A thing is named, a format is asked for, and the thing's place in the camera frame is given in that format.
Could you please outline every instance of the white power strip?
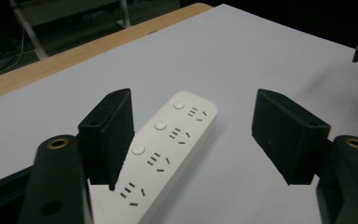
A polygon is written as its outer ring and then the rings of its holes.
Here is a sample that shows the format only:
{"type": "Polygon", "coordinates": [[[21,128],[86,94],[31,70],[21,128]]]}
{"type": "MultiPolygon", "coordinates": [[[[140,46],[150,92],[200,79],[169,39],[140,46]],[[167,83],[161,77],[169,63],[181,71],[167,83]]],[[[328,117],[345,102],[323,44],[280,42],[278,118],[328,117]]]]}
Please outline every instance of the white power strip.
{"type": "Polygon", "coordinates": [[[148,223],[211,133],[217,107],[178,92],[134,136],[116,189],[90,186],[94,222],[148,223]]]}

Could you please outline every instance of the black bracket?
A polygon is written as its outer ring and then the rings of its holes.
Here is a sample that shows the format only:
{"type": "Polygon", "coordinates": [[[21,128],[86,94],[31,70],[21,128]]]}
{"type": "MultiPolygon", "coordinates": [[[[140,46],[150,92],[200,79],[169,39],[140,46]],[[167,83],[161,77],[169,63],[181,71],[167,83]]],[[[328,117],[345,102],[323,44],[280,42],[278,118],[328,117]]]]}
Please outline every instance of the black bracket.
{"type": "Polygon", "coordinates": [[[113,190],[134,136],[131,91],[106,95],[77,136],[43,142],[34,165],[0,180],[0,223],[92,223],[89,184],[113,190]]]}
{"type": "Polygon", "coordinates": [[[288,185],[320,177],[317,198],[324,224],[358,223],[358,137],[327,139],[330,125],[286,96],[257,92],[252,136],[288,185]]]}

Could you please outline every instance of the brass screw insert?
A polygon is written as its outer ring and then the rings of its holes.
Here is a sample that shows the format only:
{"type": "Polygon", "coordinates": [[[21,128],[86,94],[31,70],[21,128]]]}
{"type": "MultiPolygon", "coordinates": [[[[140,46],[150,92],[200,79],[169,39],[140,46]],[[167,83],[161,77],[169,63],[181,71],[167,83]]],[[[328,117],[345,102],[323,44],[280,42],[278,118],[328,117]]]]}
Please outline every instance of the brass screw insert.
{"type": "Polygon", "coordinates": [[[347,140],[345,140],[345,143],[348,144],[350,147],[358,149],[358,139],[356,138],[348,138],[347,140]]]}
{"type": "Polygon", "coordinates": [[[66,138],[57,138],[48,143],[49,149],[60,149],[68,145],[69,140],[66,138]]]}

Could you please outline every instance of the white table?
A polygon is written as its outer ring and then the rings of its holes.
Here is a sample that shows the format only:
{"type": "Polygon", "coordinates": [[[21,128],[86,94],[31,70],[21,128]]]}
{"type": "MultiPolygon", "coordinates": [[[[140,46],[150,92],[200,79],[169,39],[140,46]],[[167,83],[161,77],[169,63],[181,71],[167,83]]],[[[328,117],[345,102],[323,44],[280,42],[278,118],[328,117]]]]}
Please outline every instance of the white table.
{"type": "Polygon", "coordinates": [[[131,88],[137,131],[176,92],[191,91],[218,106],[217,126],[152,223],[320,223],[317,178],[287,187],[251,136],[255,95],[287,95],[333,127],[331,140],[358,136],[352,55],[236,8],[213,8],[0,97],[0,178],[32,165],[47,138],[76,134],[108,92],[131,88]]]}

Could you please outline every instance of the wooden table edge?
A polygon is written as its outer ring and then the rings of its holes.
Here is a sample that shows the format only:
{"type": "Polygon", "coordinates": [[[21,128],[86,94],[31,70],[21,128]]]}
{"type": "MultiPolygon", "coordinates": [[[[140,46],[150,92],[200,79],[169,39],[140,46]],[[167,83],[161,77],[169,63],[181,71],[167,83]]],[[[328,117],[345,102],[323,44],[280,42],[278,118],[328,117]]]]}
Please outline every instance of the wooden table edge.
{"type": "Polygon", "coordinates": [[[211,9],[196,3],[0,75],[0,96],[211,9]]]}

